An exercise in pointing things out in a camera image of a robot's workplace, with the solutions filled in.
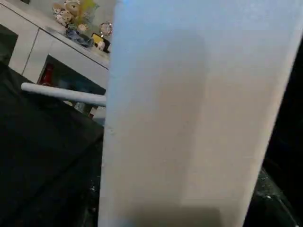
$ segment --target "white countertop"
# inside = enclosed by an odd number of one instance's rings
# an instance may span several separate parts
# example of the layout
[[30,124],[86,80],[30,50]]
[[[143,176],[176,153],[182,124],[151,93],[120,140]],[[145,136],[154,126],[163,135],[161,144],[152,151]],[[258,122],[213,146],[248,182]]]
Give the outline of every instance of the white countertop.
[[0,4],[6,6],[10,10],[14,11],[15,13],[19,14],[26,20],[30,21],[34,25],[38,26],[40,29],[44,30],[48,34],[56,37],[63,43],[69,45],[79,53],[85,55],[92,61],[102,65],[104,68],[109,68],[109,55],[104,53],[100,56],[97,53],[94,53],[92,50],[89,50],[72,40],[66,38],[63,33],[65,28],[54,21],[52,18],[47,17],[43,13],[35,10],[31,6],[21,2],[20,0],[0,0]]

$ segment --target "plush toy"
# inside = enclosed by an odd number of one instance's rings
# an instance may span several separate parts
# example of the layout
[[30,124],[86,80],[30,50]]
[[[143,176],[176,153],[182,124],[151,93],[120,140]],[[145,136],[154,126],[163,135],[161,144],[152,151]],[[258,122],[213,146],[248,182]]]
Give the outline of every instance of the plush toy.
[[81,34],[86,33],[88,30],[89,30],[89,26],[87,24],[81,24],[77,28],[77,31]]
[[73,18],[72,14],[67,10],[62,10],[55,17],[56,21],[63,26],[67,26],[69,23],[71,23],[72,18]]
[[62,5],[60,5],[58,3],[53,4],[53,15],[54,16],[57,16],[63,10],[64,10],[64,8],[62,7]]
[[59,3],[53,4],[53,15],[55,20],[67,27],[73,19],[78,16],[80,10],[80,1],[66,0],[64,6]]
[[103,41],[100,41],[97,46],[98,50],[103,51],[104,47],[105,47],[105,43]]
[[74,17],[78,16],[80,4],[76,2],[68,2],[65,4],[65,9],[69,11]]

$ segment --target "black cloth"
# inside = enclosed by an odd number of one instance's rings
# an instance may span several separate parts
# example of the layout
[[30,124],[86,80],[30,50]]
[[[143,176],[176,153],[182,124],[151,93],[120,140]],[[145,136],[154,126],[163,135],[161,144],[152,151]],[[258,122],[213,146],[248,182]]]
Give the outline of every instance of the black cloth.
[[303,220],[303,43],[284,94],[276,124],[263,163]]
[[23,82],[0,63],[0,227],[73,226],[68,204],[100,171],[103,127]]

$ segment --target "white rod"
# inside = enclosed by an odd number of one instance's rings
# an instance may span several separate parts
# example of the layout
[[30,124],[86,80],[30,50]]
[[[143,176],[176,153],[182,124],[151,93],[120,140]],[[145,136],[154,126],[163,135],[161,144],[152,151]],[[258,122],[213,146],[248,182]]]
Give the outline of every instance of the white rod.
[[23,91],[37,93],[45,96],[56,97],[64,100],[71,100],[80,103],[86,103],[97,106],[106,106],[106,97],[80,91],[72,91],[56,87],[48,87],[38,84],[23,83]]

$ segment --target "cabinet door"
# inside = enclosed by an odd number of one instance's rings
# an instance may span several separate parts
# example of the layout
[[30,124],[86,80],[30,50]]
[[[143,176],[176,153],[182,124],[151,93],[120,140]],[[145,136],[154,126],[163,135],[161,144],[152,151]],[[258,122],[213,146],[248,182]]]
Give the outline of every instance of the cabinet door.
[[23,75],[37,83],[48,63],[58,69],[58,74],[67,74],[67,80],[82,78],[103,89],[107,88],[108,70],[105,67],[40,30]]
[[[44,83],[47,76],[48,83],[51,80],[53,87],[104,95],[108,70],[39,30],[23,76],[38,84]],[[99,107],[94,114],[94,120],[102,123],[104,116],[105,109]]]
[[22,74],[38,27],[0,5],[0,62]]

